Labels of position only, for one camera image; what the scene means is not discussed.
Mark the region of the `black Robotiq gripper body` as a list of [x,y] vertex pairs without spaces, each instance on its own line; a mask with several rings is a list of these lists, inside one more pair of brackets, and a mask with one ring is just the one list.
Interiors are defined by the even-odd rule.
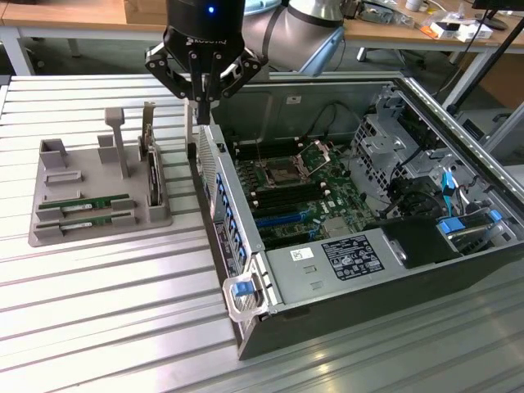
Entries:
[[165,50],[187,72],[191,64],[218,79],[242,54],[243,1],[168,1]]

